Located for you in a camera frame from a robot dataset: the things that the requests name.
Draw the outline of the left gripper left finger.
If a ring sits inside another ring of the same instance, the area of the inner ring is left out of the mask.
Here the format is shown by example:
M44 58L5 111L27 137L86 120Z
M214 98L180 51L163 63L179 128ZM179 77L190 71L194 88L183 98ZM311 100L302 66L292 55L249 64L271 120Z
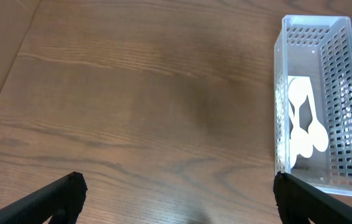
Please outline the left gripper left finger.
M72 172L0 209L0 224L76 223L87 190L83 174Z

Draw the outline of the white plastic spoon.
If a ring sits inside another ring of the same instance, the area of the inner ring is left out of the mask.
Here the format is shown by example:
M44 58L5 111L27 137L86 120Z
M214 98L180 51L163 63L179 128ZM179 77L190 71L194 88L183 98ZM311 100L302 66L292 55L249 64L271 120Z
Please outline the white plastic spoon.
M295 141L292 139L292 130L293 130L293 127L294 127L294 114L293 114L293 111L292 111L292 108L291 108L290 105L289 105L289 118L290 118L290 121L292 123L292 127L290 128L291 132L290 132L290 140L289 140L289 150L290 150L290 156L289 157L290 157L290 168L293 169L293 167L294 167L294 165L296 163L299 151L296 148Z
M300 105L294 106L294 118L292 120L293 128L290 134L294 142L295 151L304 158L310 158L313 154L313 144L309 138L308 132L300 127Z
M312 122L308 126L308 134L312 140L313 146L320 152L325 152L328 149L328 134L325 127L319 122L317 118L317 111L315 107L315 99L313 90L309 88L308 102L312 114Z
M308 127L313 119L310 97L312 86L309 77L289 77L288 102L289 119L292 129L308 133Z

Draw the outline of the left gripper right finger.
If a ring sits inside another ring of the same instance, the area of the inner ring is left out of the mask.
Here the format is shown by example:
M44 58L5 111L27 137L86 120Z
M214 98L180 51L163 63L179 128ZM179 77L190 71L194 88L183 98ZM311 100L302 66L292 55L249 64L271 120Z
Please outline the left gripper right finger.
M276 174L273 193L283 224L352 224L352 207L291 174Z

